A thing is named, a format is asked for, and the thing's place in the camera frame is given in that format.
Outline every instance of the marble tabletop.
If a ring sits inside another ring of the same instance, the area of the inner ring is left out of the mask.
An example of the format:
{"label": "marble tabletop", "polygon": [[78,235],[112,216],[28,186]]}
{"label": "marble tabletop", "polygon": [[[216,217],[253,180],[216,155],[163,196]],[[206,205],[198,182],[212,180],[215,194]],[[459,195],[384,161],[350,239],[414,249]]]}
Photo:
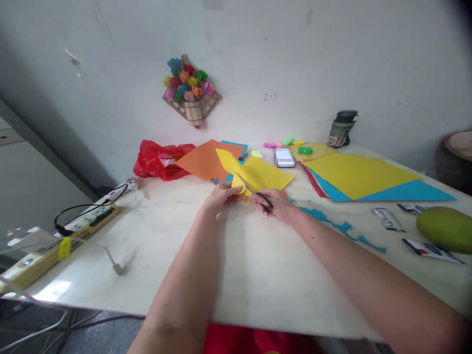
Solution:
{"label": "marble tabletop", "polygon": [[[272,152],[260,149],[267,162]],[[390,161],[359,146],[342,153],[359,153]],[[296,178],[286,188],[298,206],[316,208],[330,220],[348,221],[352,235],[365,235],[386,254],[360,244],[405,273],[443,301],[465,313],[469,303],[472,256],[457,255],[469,265],[420,257],[401,239],[426,242],[415,227],[415,216],[394,202],[333,203],[318,197],[297,166],[285,169]],[[472,214],[472,198],[431,178],[424,181],[455,196],[456,202],[422,202],[450,206]],[[140,189],[118,200],[121,213],[92,236],[106,246],[125,275],[116,277],[108,257],[100,249],[80,246],[71,256],[33,283],[28,292],[38,299],[74,307],[145,315],[199,207],[212,190],[211,183],[195,176],[164,182],[140,180]],[[406,233],[386,230],[372,212],[391,210]],[[288,225],[266,218],[252,202],[228,206],[219,215],[220,275],[213,320],[289,332],[342,338],[380,335],[347,298],[303,240]]]}

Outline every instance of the mango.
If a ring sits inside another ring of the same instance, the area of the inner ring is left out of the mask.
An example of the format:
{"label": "mango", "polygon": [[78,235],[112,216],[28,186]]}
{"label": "mango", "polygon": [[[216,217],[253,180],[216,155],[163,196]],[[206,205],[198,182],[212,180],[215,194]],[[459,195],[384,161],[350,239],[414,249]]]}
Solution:
{"label": "mango", "polygon": [[472,254],[472,217],[445,206],[426,209],[416,227],[436,246],[447,251]]}

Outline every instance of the yellow tag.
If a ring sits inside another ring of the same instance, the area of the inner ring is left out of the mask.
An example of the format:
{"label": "yellow tag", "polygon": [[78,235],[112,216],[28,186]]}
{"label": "yellow tag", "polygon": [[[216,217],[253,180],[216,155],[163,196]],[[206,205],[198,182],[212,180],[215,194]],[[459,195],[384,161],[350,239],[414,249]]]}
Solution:
{"label": "yellow tag", "polygon": [[70,256],[70,237],[64,237],[59,246],[59,260],[63,261]]}

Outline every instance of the floor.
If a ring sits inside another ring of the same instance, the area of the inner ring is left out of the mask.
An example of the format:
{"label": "floor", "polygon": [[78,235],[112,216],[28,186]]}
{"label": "floor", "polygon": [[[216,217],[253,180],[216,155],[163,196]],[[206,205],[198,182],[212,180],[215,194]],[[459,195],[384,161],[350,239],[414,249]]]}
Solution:
{"label": "floor", "polygon": [[[31,332],[16,332],[20,328],[44,328],[54,324],[62,316],[61,311],[31,305],[18,313],[12,313],[13,301],[0,300],[0,348]],[[94,323],[123,314],[110,311],[70,309],[63,328],[69,327],[92,315],[83,322]],[[142,320],[120,319],[89,328],[72,331],[66,341],[61,333],[44,333],[13,347],[7,354],[125,354],[141,328]],[[386,345],[375,345],[363,341],[345,341],[335,338],[317,337],[326,354],[393,354]]]}

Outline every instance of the hand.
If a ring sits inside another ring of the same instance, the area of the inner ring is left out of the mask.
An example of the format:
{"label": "hand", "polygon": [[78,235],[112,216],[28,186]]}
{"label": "hand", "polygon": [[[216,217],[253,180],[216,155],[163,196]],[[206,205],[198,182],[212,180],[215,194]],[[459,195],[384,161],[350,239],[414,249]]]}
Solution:
{"label": "hand", "polygon": [[238,194],[242,185],[231,188],[231,182],[221,182],[215,186],[202,205],[202,209],[214,211],[216,214],[223,209],[228,202],[237,202],[244,199],[244,194]]}
{"label": "hand", "polygon": [[[274,205],[274,209],[271,210],[271,214],[274,214],[277,219],[284,223],[289,223],[292,215],[296,213],[298,209],[294,206],[286,196],[284,196],[278,189],[261,189],[259,193],[264,194]],[[259,197],[256,194],[251,195],[251,199],[257,203],[267,204],[267,202]],[[264,207],[260,204],[257,204],[257,208],[262,210],[264,215],[269,216],[269,214],[264,210]]]}

